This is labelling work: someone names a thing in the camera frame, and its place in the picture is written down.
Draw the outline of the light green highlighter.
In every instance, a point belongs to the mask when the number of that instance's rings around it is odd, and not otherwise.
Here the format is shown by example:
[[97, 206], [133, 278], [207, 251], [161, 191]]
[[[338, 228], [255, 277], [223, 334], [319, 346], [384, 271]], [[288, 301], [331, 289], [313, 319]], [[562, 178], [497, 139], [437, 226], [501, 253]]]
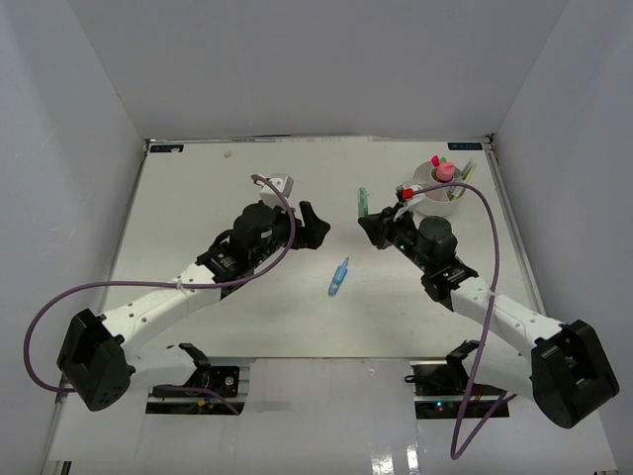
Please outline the light green highlighter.
[[366, 218], [369, 216], [368, 193], [364, 187], [359, 187], [357, 190], [357, 212], [359, 218]]

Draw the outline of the blue highlighter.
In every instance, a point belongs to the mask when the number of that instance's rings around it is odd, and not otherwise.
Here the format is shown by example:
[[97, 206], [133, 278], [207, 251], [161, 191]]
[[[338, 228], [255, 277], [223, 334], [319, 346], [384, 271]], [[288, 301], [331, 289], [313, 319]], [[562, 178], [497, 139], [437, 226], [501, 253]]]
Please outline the blue highlighter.
[[337, 266], [327, 289], [329, 297], [335, 297], [344, 282], [348, 272], [349, 258], [346, 257], [340, 265]]

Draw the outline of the pink-lidded small jar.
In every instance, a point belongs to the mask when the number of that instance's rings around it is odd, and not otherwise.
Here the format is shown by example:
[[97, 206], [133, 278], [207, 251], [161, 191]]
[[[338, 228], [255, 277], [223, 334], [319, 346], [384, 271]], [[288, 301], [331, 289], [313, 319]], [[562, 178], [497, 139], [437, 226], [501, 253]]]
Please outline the pink-lidded small jar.
[[434, 168], [434, 179], [440, 183], [449, 183], [454, 179], [457, 169], [454, 163], [442, 161]]

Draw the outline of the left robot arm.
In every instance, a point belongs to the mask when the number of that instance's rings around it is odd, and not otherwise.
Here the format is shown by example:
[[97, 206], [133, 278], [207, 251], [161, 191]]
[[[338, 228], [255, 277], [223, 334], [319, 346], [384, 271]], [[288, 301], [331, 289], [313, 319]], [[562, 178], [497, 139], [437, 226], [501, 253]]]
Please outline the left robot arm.
[[146, 345], [189, 314], [234, 293], [285, 245], [319, 248], [330, 225], [311, 203], [299, 206], [301, 215], [292, 219], [280, 207], [251, 204], [169, 287], [102, 315], [88, 309], [76, 314], [56, 364], [87, 409], [102, 411], [130, 388], [173, 385], [189, 395], [203, 392], [211, 364], [201, 350], [185, 342], [160, 350]]

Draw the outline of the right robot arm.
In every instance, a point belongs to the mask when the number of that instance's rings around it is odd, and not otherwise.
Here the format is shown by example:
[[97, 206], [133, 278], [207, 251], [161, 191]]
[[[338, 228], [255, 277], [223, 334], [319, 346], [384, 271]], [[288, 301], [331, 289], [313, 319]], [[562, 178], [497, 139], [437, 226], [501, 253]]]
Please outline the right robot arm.
[[446, 380], [467, 395], [481, 384], [534, 402], [560, 428], [573, 428], [615, 398], [615, 373], [594, 328], [582, 320], [570, 324], [541, 315], [503, 294], [467, 266], [456, 253], [451, 224], [441, 217], [416, 223], [409, 212], [388, 207], [358, 220], [371, 244], [394, 247], [422, 272], [430, 299], [468, 318], [514, 350], [507, 358], [477, 353], [470, 340], [446, 357]]

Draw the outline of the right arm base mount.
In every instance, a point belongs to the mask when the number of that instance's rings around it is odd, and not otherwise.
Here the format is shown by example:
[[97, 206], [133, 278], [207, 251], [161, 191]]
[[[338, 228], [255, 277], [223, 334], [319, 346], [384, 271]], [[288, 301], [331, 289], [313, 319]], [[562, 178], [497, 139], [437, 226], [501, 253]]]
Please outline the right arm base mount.
[[[466, 390], [469, 372], [462, 364], [474, 356], [479, 343], [465, 340], [438, 362], [420, 361], [410, 364], [405, 382], [412, 386], [416, 418], [421, 420], [455, 420]], [[465, 411], [465, 419], [480, 419], [501, 395], [499, 388], [475, 383]], [[492, 414], [493, 418], [508, 418], [507, 402]]]

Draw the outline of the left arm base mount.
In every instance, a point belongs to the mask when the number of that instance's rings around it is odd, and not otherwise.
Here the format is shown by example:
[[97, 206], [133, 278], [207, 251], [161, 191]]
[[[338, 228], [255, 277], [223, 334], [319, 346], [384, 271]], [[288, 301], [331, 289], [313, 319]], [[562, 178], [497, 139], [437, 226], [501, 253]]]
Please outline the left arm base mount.
[[153, 387], [147, 403], [148, 414], [239, 416], [244, 402], [240, 397], [241, 368], [215, 365], [192, 343], [178, 348], [192, 360], [194, 372], [182, 385], [160, 384]]

